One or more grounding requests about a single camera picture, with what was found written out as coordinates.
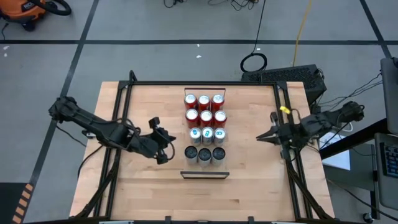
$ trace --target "wooden tabletop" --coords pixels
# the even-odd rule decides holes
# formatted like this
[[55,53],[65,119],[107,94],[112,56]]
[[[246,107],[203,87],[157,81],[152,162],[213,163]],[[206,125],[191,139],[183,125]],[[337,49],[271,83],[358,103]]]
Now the wooden tabletop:
[[[111,119],[117,82],[104,82],[99,93],[95,115]],[[114,220],[293,221],[294,213],[280,146],[256,141],[256,136],[269,130],[269,119],[275,111],[274,92],[270,86],[211,86],[226,88],[224,110],[227,141],[225,180],[183,179],[181,170],[189,169],[184,149],[189,146],[188,128],[183,104],[184,88],[200,86],[137,85],[132,88],[128,118],[142,133],[150,132],[148,120],[160,118],[160,126],[177,137],[173,143],[176,155],[158,166],[155,159],[123,151],[113,202]],[[309,109],[302,83],[288,83],[292,108],[308,116]],[[194,94],[215,94],[193,90]],[[99,144],[89,140],[85,156]],[[76,215],[98,188],[105,150],[88,159],[78,180],[70,215]],[[309,191],[331,216],[333,208],[319,153],[309,147],[301,152]],[[305,216],[302,194],[298,190],[302,216]],[[108,191],[103,196],[104,215]]]

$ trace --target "white paper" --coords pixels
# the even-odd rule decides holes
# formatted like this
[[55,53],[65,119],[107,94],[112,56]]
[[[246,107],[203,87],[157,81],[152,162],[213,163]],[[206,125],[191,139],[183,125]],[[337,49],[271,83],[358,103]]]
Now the white paper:
[[[322,138],[319,139],[319,145],[320,148],[323,148],[323,145],[329,140],[332,136],[334,136],[334,133],[326,133]],[[337,142],[340,140],[340,136],[337,134],[333,139],[331,139],[326,146],[329,146],[330,144],[333,144],[334,142]],[[322,160],[322,163],[327,166],[332,166],[340,169],[345,169],[345,170],[350,170],[351,165],[349,163],[349,150],[346,150],[344,152],[341,152],[337,155],[334,155],[332,157],[329,157],[327,159]]]

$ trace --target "orange vacuum cleaner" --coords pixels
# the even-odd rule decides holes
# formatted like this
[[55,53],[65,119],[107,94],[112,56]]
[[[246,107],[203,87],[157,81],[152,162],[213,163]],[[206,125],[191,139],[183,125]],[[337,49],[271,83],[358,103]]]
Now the orange vacuum cleaner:
[[8,22],[16,22],[27,31],[35,29],[35,22],[42,19],[46,12],[59,16],[70,15],[72,10],[64,0],[54,0],[65,8],[58,10],[52,1],[45,0],[0,0],[0,17]]

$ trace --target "gray floor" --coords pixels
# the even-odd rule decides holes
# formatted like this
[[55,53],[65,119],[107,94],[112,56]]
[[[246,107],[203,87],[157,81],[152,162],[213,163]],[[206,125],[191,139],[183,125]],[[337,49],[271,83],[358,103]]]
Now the gray floor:
[[[101,82],[123,80],[133,69],[140,80],[239,80],[239,63],[253,48],[246,44],[86,44],[75,72],[70,70],[78,41],[29,44],[23,40],[79,40],[93,3],[68,0],[73,14],[48,15],[34,32],[17,24],[4,31],[0,44],[0,182],[28,182],[50,124],[47,110],[59,96],[72,72],[68,95],[94,111]],[[259,38],[294,40],[308,1],[268,0]],[[396,0],[366,1],[385,40],[398,40],[393,18]],[[87,40],[226,40],[255,39],[261,5],[236,12],[228,4],[209,6],[205,0],[189,0],[166,9],[161,0],[99,0]],[[360,1],[314,0],[303,29],[303,40],[377,40]],[[268,57],[267,68],[289,67],[294,45],[258,45]],[[389,45],[392,55],[398,46]],[[300,45],[296,65],[315,63],[325,73],[328,91],[322,101],[350,94],[379,73],[384,57],[379,45]],[[259,61],[248,62],[248,69]],[[354,123],[354,132],[385,117],[382,87],[353,100],[364,104],[365,119]],[[80,128],[62,124],[84,141]],[[56,131],[37,183],[25,222],[67,218],[76,187],[76,172],[83,147]],[[347,186],[363,200],[366,191]],[[361,222],[369,209],[329,186],[336,216]],[[383,208],[398,217],[398,212]],[[382,217],[379,223],[392,223]]]

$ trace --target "yellow cable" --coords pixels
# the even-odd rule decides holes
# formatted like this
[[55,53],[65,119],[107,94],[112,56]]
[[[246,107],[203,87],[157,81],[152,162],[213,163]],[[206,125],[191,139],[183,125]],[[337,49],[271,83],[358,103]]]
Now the yellow cable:
[[296,38],[296,45],[294,47],[293,67],[294,67],[294,64],[296,63],[297,47],[299,46],[299,40],[300,40],[300,36],[301,36],[301,31],[303,31],[303,27],[304,27],[305,21],[307,20],[308,13],[311,10],[311,5],[312,5],[312,0],[309,0],[307,8],[306,8],[305,13],[304,13],[303,21],[301,22],[300,29],[298,30],[298,34],[297,34],[297,38]]

